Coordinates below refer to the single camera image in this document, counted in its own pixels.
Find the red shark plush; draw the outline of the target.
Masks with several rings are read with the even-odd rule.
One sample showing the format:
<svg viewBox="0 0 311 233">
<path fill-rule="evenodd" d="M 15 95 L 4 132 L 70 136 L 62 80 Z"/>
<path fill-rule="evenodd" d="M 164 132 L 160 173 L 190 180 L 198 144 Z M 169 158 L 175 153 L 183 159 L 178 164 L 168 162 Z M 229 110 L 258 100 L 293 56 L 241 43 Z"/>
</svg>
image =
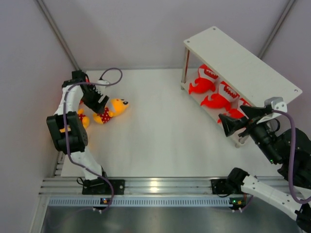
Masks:
<svg viewBox="0 0 311 233">
<path fill-rule="evenodd" d="M 198 77 L 195 79 L 195 86 L 190 83 L 188 93 L 203 94 L 207 91 L 216 90 L 216 81 L 219 76 L 206 64 L 202 64 L 198 68 Z"/>
<path fill-rule="evenodd" d="M 244 98 L 240 98 L 238 100 L 237 107 L 230 109 L 228 112 L 224 113 L 224 115 L 235 119 L 245 117 L 245 114 L 242 111 L 241 106 L 251 106 L 251 105 Z"/>
<path fill-rule="evenodd" d="M 240 95 L 238 92 L 236 92 L 225 81 L 221 81 L 217 92 L 212 94 L 210 97 L 206 96 L 200 105 L 211 109 L 225 108 L 229 111 L 231 109 L 231 104 L 239 97 Z"/>
</svg>

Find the red shark plush back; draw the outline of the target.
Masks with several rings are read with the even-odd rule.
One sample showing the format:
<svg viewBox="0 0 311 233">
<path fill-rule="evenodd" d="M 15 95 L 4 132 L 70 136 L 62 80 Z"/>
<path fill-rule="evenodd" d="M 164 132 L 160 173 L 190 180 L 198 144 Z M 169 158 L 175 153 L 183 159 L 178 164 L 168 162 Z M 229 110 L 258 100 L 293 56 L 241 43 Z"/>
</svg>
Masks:
<svg viewBox="0 0 311 233">
<path fill-rule="evenodd" d="M 216 81 L 219 76 L 206 64 L 202 64 L 198 68 L 198 77 L 195 79 L 195 86 L 190 83 L 188 93 L 203 94 L 207 91 L 216 90 Z"/>
</svg>

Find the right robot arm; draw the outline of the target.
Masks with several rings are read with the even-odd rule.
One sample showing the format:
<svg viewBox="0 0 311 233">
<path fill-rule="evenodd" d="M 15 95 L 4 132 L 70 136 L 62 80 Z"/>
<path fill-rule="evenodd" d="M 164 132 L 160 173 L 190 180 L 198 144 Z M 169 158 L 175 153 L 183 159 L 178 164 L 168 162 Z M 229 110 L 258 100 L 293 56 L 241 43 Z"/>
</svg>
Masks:
<svg viewBox="0 0 311 233">
<path fill-rule="evenodd" d="M 242 105 L 242 118 L 220 114 L 226 136 L 243 129 L 239 135 L 249 136 L 274 165 L 280 165 L 278 173 L 288 182 L 289 194 L 281 192 L 258 180 L 248 172 L 233 168 L 226 178 L 227 188 L 243 192 L 281 210 L 293 219 L 306 233 L 311 231 L 311 141 L 295 127 L 293 118 L 287 113 L 286 104 L 267 104 L 264 107 Z M 290 129 L 276 136 L 267 122 L 284 115 L 290 122 Z"/>
</svg>

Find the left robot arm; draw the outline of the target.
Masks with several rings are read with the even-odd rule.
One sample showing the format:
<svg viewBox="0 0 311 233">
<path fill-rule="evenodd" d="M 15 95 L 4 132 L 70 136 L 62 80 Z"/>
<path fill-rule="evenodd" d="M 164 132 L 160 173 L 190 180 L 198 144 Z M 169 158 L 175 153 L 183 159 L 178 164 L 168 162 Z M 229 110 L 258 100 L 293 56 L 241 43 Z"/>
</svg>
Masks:
<svg viewBox="0 0 311 233">
<path fill-rule="evenodd" d="M 88 148 L 88 135 L 78 110 L 82 101 L 96 114 L 104 112 L 109 97 L 102 94 L 95 83 L 89 83 L 88 76 L 81 70 L 73 71 L 72 78 L 62 84 L 62 98 L 52 116 L 46 123 L 57 151 L 68 156 L 70 162 L 83 170 L 87 184 L 99 194 L 110 188 L 106 172 L 96 162 Z"/>
</svg>

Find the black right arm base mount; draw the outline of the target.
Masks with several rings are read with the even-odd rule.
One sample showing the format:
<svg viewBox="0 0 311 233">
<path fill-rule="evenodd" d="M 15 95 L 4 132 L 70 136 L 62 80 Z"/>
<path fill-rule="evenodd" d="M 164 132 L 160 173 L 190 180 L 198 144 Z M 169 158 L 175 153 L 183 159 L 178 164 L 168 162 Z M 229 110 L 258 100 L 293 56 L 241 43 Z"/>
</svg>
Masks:
<svg viewBox="0 0 311 233">
<path fill-rule="evenodd" d="M 211 188 L 212 193 L 221 198 L 228 197 L 232 194 L 243 194 L 241 190 L 238 190 L 228 185 L 226 179 L 212 179 Z"/>
</svg>

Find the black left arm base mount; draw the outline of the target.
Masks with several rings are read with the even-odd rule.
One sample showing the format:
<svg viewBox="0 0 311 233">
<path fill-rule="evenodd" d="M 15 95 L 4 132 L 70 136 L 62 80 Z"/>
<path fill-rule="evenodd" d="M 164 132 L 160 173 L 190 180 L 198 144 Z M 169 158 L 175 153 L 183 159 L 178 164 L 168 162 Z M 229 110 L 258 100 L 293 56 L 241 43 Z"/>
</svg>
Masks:
<svg viewBox="0 0 311 233">
<path fill-rule="evenodd" d="M 111 183 L 115 195 L 124 194 L 125 180 L 109 179 L 108 181 Z M 85 180 L 83 181 L 82 186 L 83 186 L 83 189 L 82 189 L 83 195 L 111 195 L 112 194 L 112 189 L 109 186 L 109 184 L 100 178 L 97 178 L 95 180 Z"/>
</svg>

